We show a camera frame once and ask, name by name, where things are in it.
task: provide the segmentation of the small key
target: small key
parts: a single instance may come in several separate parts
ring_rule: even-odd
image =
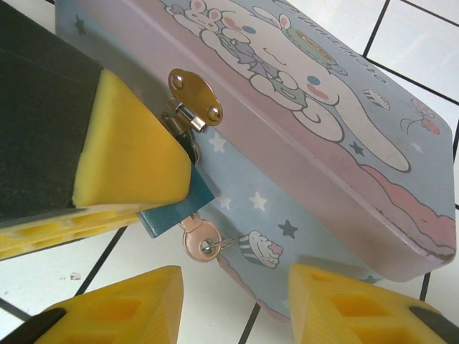
[[[202,220],[198,213],[188,216],[180,223],[184,229],[183,243],[186,253],[198,262],[210,262],[222,249],[227,248],[235,240],[222,240],[216,226]]]

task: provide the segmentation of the box lid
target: box lid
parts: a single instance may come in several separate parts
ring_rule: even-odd
[[[202,76],[218,131],[378,273],[408,280],[454,257],[449,126],[296,8],[77,2],[161,82]]]

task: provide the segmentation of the pink and blue tin box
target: pink and blue tin box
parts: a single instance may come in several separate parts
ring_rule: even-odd
[[[286,1],[56,2],[57,34],[153,113],[171,111],[172,70],[211,87],[224,115],[194,135],[214,195],[199,214],[236,239],[222,268],[278,318],[293,262],[406,281],[455,256],[448,125]]]

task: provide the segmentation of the blue tag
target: blue tag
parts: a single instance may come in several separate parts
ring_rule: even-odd
[[[141,211],[139,218],[147,232],[156,238],[214,199],[198,170],[191,168],[188,196],[181,202]]]

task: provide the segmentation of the white tile floor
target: white tile floor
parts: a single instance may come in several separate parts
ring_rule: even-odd
[[[53,31],[54,8],[44,0],[6,0]],[[382,10],[384,0],[292,0],[293,5],[362,53]],[[459,22],[455,0],[412,0],[412,3]],[[459,28],[419,9],[391,0],[369,51],[374,61],[459,100]],[[455,132],[459,107],[410,82],[393,77],[411,93],[439,112]],[[459,163],[456,169],[459,181]],[[33,315],[72,297],[86,278],[114,232],[0,262],[0,299]],[[191,261],[181,249],[181,230],[174,228],[152,240],[140,225],[129,227],[108,256],[88,290],[123,280],[165,264],[179,264],[184,273],[185,298],[179,344],[238,343],[255,305],[216,262]],[[406,283],[383,281],[380,286],[418,297],[419,277]],[[459,259],[432,273],[427,301],[459,323],[454,302],[459,290]],[[0,338],[22,321],[0,307]],[[293,343],[290,326],[261,310],[247,342]]]

